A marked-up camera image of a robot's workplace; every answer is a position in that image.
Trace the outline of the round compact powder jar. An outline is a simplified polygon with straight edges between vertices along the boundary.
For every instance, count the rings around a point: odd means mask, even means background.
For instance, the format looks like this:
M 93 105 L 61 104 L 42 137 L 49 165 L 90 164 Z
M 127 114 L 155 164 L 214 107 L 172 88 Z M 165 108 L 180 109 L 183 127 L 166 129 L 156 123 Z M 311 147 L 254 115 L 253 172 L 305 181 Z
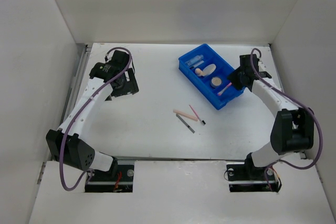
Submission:
M 223 81 L 220 77 L 212 77 L 211 78 L 211 82 L 210 82 L 211 87 L 217 88 L 217 87 L 221 86 L 222 84 L 223 84 Z

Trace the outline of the pink handled makeup brush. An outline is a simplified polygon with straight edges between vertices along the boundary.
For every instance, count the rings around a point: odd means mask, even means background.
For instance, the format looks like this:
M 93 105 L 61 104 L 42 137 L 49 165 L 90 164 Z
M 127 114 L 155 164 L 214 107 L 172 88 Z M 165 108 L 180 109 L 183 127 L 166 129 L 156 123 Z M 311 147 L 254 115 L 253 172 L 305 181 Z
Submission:
M 217 95 L 221 96 L 230 86 L 232 85 L 232 83 L 230 82 L 225 88 L 223 88 L 222 90 L 220 90 Z

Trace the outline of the round white powder puff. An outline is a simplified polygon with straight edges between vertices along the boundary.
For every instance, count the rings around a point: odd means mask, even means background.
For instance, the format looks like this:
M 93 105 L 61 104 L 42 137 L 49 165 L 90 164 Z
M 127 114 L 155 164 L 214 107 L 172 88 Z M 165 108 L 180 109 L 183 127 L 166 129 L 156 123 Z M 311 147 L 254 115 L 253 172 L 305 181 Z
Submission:
M 202 70 L 202 76 L 206 77 L 209 76 L 211 73 L 213 73 L 216 70 L 216 65 L 214 63 L 206 66 L 203 70 Z

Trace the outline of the small white black-capped bottle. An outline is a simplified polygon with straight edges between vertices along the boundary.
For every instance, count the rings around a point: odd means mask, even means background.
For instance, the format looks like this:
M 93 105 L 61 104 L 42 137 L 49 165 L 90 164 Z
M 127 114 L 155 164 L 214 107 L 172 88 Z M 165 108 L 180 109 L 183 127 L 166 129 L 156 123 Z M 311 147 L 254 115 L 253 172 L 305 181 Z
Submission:
M 196 64 L 192 65 L 192 66 L 190 67 L 190 69 L 197 68 L 199 65 L 201 65 L 201 64 L 203 64 L 203 63 L 204 63 L 204 61 L 201 60 L 201 61 L 197 62 Z

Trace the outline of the beige makeup sponge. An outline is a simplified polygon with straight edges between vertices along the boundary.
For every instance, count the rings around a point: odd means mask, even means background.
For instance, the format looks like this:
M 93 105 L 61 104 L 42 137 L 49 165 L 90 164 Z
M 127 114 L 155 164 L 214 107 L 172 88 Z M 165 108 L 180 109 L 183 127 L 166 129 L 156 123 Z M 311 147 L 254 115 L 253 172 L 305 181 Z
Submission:
M 203 70 L 201 70 L 200 68 L 196 68 L 196 69 L 195 69 L 195 74 L 196 74 L 198 77 L 203 77 L 203 76 L 204 76 L 204 72 L 203 72 Z

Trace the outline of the clear plastic bottle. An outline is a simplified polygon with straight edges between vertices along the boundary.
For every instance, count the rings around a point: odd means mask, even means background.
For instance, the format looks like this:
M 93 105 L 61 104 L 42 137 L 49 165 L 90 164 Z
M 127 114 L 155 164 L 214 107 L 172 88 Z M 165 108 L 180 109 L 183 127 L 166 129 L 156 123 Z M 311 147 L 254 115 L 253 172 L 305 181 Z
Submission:
M 191 58 L 190 60 L 186 61 L 185 64 L 187 66 L 193 66 L 194 64 L 196 64 L 197 62 L 201 61 L 204 58 L 203 55 L 196 55 L 193 58 Z

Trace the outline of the thin pink mascara brush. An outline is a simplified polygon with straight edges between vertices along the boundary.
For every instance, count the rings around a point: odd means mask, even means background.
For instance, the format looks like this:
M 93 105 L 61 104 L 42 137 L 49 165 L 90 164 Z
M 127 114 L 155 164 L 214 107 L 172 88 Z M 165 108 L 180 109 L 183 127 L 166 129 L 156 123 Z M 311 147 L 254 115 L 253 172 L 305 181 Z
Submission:
M 205 121 L 200 118 L 200 116 L 197 114 L 197 112 L 195 111 L 195 109 L 191 105 L 189 105 L 189 107 L 191 108 L 191 110 L 193 111 L 193 113 L 195 114 L 195 116 L 197 117 L 197 119 L 200 121 L 200 123 L 202 125 L 205 125 L 206 124 Z

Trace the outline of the grey pink lip pencil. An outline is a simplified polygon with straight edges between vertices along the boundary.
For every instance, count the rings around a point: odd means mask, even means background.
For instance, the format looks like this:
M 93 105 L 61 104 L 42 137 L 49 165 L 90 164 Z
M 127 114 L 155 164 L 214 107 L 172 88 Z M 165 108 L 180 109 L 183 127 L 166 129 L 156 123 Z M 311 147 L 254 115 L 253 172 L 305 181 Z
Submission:
M 192 127 L 184 120 L 179 114 L 175 114 L 176 117 L 194 134 L 195 131 L 192 129 Z

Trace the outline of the pink thick makeup stick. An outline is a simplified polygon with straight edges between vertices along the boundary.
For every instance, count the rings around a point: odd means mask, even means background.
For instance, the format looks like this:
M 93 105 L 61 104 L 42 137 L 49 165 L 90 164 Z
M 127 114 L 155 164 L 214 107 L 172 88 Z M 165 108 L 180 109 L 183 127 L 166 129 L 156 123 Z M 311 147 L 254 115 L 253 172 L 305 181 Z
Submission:
M 198 121 L 198 118 L 193 116 L 193 115 L 190 115 L 190 114 L 187 114 L 185 112 L 182 112 L 182 111 L 179 111 L 179 110 L 176 110 L 176 109 L 173 109 L 173 113 L 179 115 L 179 116 L 182 116 L 182 117 L 185 117 L 185 118 L 188 118 L 190 120 L 193 120 L 193 121 Z

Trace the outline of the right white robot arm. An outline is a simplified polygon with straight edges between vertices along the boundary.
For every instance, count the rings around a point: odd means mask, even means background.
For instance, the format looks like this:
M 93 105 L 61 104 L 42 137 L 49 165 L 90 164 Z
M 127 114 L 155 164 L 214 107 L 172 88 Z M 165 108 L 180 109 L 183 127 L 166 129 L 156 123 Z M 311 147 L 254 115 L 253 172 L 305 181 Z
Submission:
M 248 88 L 275 118 L 269 142 L 249 153 L 244 161 L 244 175 L 258 180 L 270 164 L 288 154 L 313 147 L 314 121 L 311 113 L 280 92 L 268 72 L 259 70 L 256 55 L 241 55 L 239 59 L 240 66 L 228 76 L 228 80 L 237 90 Z

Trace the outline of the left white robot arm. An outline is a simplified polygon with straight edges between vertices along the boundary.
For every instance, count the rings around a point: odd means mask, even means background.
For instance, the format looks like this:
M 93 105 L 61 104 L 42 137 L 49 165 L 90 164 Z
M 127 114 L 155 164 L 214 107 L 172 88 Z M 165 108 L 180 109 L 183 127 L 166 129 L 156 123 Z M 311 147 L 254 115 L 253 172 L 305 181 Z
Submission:
M 64 166 L 70 166 L 84 174 L 98 170 L 105 180 L 117 176 L 118 161 L 115 157 L 96 151 L 89 145 L 90 127 L 114 90 L 124 89 L 125 73 L 130 69 L 132 54 L 124 47 L 110 49 L 104 62 L 98 62 L 89 73 L 84 92 L 57 130 L 49 130 L 46 141 L 54 160 L 59 163 L 60 180 L 66 190 Z

